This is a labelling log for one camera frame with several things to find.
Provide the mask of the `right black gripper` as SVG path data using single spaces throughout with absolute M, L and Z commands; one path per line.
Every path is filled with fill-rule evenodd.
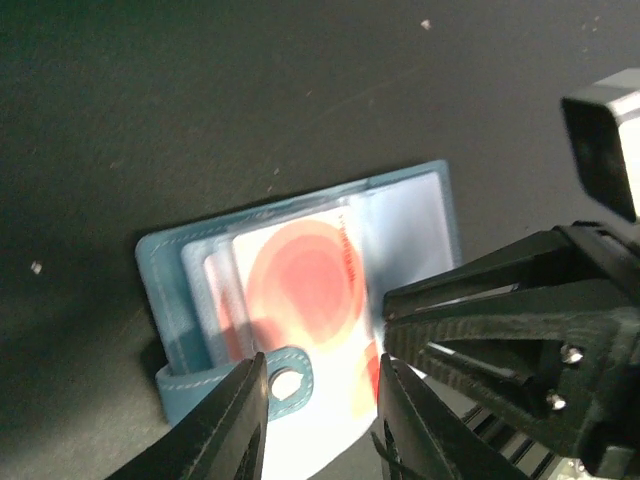
M 545 319 L 405 319 L 514 285 Z M 385 293 L 385 349 L 600 477 L 639 475 L 639 242 L 602 224 L 539 231 Z

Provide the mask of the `blue card holder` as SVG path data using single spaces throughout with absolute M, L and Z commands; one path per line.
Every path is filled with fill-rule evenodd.
M 368 305 L 378 354 L 388 291 L 461 262 L 449 169 L 442 160 L 344 183 L 143 237 L 136 259 L 168 363 L 156 375 L 167 421 L 178 424 L 235 367 L 257 352 L 267 379 L 294 377 L 294 391 L 271 394 L 277 420 L 303 408 L 314 379 L 298 347 L 257 346 L 234 259 L 241 234 L 347 204 L 361 232 Z

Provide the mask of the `red circle card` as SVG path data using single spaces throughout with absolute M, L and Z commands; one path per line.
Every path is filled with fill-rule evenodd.
M 257 346 L 300 348 L 314 379 L 308 403 L 268 426 L 263 476 L 307 479 L 376 414 L 379 354 L 358 221 L 342 204 L 241 233 L 232 246 Z

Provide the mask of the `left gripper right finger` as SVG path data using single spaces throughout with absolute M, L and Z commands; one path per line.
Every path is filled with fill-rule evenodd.
M 375 448 L 385 479 L 524 479 L 404 362 L 380 360 Z

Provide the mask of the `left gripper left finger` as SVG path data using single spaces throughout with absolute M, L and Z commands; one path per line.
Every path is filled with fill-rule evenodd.
M 267 423 L 267 360 L 258 353 L 240 362 L 170 432 L 110 478 L 259 479 Z

